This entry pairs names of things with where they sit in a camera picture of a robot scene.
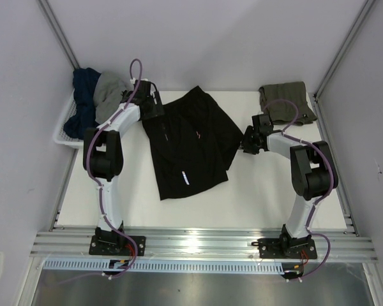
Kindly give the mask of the olive green shorts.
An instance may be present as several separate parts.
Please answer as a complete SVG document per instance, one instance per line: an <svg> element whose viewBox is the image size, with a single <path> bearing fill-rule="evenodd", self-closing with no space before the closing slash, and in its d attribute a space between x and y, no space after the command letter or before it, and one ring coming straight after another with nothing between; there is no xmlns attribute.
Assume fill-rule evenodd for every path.
<svg viewBox="0 0 383 306"><path fill-rule="evenodd" d="M303 81L263 85L259 88L260 107L275 124L294 122L297 126L313 124L317 116L308 106Z"/></svg>

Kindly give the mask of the black shorts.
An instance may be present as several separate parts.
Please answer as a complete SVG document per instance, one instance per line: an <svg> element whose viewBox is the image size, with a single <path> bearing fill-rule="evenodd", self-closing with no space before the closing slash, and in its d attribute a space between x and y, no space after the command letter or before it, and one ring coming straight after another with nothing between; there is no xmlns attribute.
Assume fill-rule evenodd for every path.
<svg viewBox="0 0 383 306"><path fill-rule="evenodd" d="M228 181L243 133L199 86L142 125L161 200L196 195Z"/></svg>

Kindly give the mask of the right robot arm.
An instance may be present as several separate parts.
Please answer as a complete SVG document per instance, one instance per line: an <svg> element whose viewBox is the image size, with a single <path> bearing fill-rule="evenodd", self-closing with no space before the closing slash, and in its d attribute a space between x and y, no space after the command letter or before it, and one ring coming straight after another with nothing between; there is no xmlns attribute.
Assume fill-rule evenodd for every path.
<svg viewBox="0 0 383 306"><path fill-rule="evenodd" d="M253 242L263 259L300 258L305 253L315 259L317 251L311 226L319 203L338 186L338 174L329 145L307 142L275 130L270 116L254 115L241 143L243 152L256 155L261 150L279 154L290 161L291 182L296 198L288 221L278 238Z"/></svg>

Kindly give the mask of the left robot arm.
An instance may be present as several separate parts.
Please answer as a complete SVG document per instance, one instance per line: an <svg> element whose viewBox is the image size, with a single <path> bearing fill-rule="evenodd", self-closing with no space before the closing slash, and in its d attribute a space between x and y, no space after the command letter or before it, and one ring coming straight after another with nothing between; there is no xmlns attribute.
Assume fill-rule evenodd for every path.
<svg viewBox="0 0 383 306"><path fill-rule="evenodd" d="M84 133L83 166L95 183L100 217L89 246L90 255L144 255L146 238L125 234L119 208L118 176L124 166L121 138L132 125L159 117L164 109L153 82L132 82L134 90L122 93L117 110L103 124Z"/></svg>

